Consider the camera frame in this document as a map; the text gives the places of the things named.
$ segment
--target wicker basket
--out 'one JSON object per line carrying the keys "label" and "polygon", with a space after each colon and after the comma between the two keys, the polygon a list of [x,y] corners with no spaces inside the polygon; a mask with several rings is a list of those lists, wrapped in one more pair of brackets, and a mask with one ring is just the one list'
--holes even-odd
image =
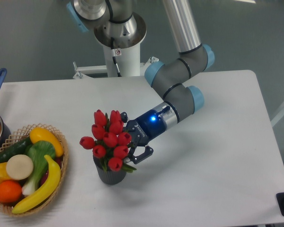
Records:
{"label": "wicker basket", "polygon": [[46,125],[46,124],[36,125],[36,124],[33,124],[33,125],[28,125],[26,127],[23,127],[22,129],[18,129],[18,131],[14,132],[12,135],[9,136],[8,139],[5,140],[5,143],[0,148],[0,152],[3,151],[6,147],[9,147],[10,145],[12,145],[12,144],[24,139],[25,137],[29,136],[30,131],[35,127],[41,127],[41,128],[48,129],[50,132],[52,132],[55,135],[55,137],[62,144],[62,147],[63,147],[63,150],[64,150],[64,155],[63,155],[63,160],[62,160],[61,179],[60,179],[60,182],[59,182],[57,188],[55,189],[55,191],[43,203],[41,203],[41,205],[39,205],[36,208],[33,208],[33,209],[31,209],[27,212],[24,212],[22,214],[13,214],[11,212],[13,207],[6,206],[6,205],[3,205],[3,204],[0,203],[0,212],[7,214],[11,217],[23,217],[23,216],[35,214],[35,213],[39,212],[40,210],[42,210],[56,196],[57,192],[59,191],[59,189],[61,187],[63,179],[65,177],[65,172],[66,172],[66,168],[67,168],[67,164],[68,164],[67,142],[66,142],[65,136],[63,136],[63,134],[58,129],[56,129],[55,127],[53,127],[51,125]]}

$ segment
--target silver metal tube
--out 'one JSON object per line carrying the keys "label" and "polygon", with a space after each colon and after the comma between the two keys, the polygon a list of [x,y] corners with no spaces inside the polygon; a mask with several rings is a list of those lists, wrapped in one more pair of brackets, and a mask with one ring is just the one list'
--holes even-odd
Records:
{"label": "silver metal tube", "polygon": [[179,52],[190,51],[201,44],[188,0],[163,0],[172,34]]}
{"label": "silver metal tube", "polygon": [[87,20],[97,20],[106,10],[105,0],[74,0],[74,8],[79,15]]}

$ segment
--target green cucumber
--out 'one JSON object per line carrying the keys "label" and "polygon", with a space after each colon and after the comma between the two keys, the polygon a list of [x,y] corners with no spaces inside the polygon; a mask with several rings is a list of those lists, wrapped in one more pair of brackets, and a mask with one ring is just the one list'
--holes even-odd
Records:
{"label": "green cucumber", "polygon": [[4,151],[0,152],[0,163],[7,162],[11,157],[15,155],[22,155],[28,145],[32,144],[29,136],[23,140],[14,143],[13,145],[5,148]]}

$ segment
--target tabletop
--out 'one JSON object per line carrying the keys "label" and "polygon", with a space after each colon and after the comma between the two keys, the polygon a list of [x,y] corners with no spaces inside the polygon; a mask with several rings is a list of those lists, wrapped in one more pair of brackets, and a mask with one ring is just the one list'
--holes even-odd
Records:
{"label": "tabletop", "polygon": [[203,226],[284,222],[275,195],[284,166],[255,73],[200,73],[204,107],[149,145],[154,153],[114,186],[99,179],[92,153],[93,113],[134,119],[162,102],[143,77],[4,83],[0,115],[11,131],[45,123],[69,145],[69,168],[49,207],[25,218],[0,214],[0,226]]}

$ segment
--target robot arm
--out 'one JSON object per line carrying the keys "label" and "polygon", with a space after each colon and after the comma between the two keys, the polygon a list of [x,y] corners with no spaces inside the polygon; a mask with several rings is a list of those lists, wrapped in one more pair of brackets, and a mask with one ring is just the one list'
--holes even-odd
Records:
{"label": "robot arm", "polygon": [[[128,24],[131,18],[139,18],[130,14],[132,13],[131,0],[106,0],[105,10],[103,0],[74,1],[78,2],[78,4],[81,2],[82,12],[88,11],[97,15],[101,23],[102,18],[107,19],[106,12],[109,9],[109,21],[105,22],[104,26],[95,27],[94,31],[98,41],[106,46],[109,46],[109,40],[113,40],[110,44],[111,49],[116,44],[120,48],[128,48],[131,45],[136,45],[144,38],[146,30],[141,34],[138,33],[138,30],[142,30],[141,27],[145,26],[144,22]],[[95,7],[86,8],[85,3]],[[126,7],[122,9],[117,6],[112,7],[112,3],[120,3],[119,6],[123,5]],[[194,86],[185,87],[182,83],[209,68],[214,62],[214,54],[211,48],[207,45],[202,45],[200,41],[188,0],[163,0],[163,4],[180,57],[168,65],[161,61],[154,62],[145,71],[144,76],[147,82],[163,99],[161,104],[130,121],[127,121],[127,114],[122,113],[123,121],[127,123],[126,130],[132,136],[134,144],[134,147],[129,151],[128,161],[133,161],[135,164],[152,155],[153,149],[148,146],[149,141],[192,115],[204,105],[202,92]],[[77,13],[85,17],[85,19],[94,18],[85,16],[84,13],[80,13],[80,8],[76,8],[76,4],[74,6]],[[110,32],[102,30],[107,28],[110,28]],[[129,42],[125,42],[122,36],[126,37],[126,39],[129,38]],[[145,151],[136,157],[134,152],[137,147],[145,147]]]}

